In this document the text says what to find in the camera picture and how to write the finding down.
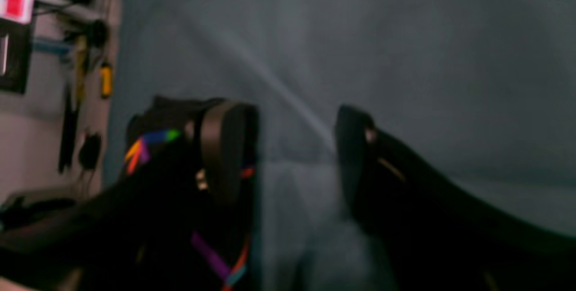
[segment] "gray floor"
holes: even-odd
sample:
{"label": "gray floor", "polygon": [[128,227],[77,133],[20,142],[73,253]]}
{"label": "gray floor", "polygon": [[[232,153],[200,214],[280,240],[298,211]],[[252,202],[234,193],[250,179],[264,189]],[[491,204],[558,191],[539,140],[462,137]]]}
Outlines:
{"label": "gray floor", "polygon": [[382,271],[346,219],[332,125],[372,113],[488,203],[576,236],[576,0],[123,0],[105,160],[155,94],[261,108],[263,289],[371,289]]}

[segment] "cable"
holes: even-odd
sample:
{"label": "cable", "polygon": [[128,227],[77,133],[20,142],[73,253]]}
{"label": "cable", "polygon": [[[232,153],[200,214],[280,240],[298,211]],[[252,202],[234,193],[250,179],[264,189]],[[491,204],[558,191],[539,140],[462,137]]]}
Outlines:
{"label": "cable", "polygon": [[55,9],[49,9],[49,10],[46,10],[43,12],[35,12],[35,13],[32,13],[32,15],[34,17],[37,17],[37,16],[43,16],[44,14],[58,13],[58,12],[62,12],[64,10],[66,10],[67,8],[74,6],[76,4],[77,4],[76,2],[72,2],[69,4],[63,5],[63,6],[59,6],[58,8],[55,8]]}
{"label": "cable", "polygon": [[90,197],[90,186],[92,185],[92,179],[94,179],[95,170],[91,170],[90,177],[88,181],[84,184],[84,191],[82,191],[83,197]]}

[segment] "wall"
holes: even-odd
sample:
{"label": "wall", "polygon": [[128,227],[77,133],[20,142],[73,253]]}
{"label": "wall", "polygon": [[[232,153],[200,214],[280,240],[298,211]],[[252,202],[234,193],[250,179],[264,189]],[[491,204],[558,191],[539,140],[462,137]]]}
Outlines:
{"label": "wall", "polygon": [[[50,15],[37,19],[35,35],[62,37]],[[64,70],[57,57],[33,53],[26,94],[0,91],[0,202],[14,191],[69,181],[57,173]]]}

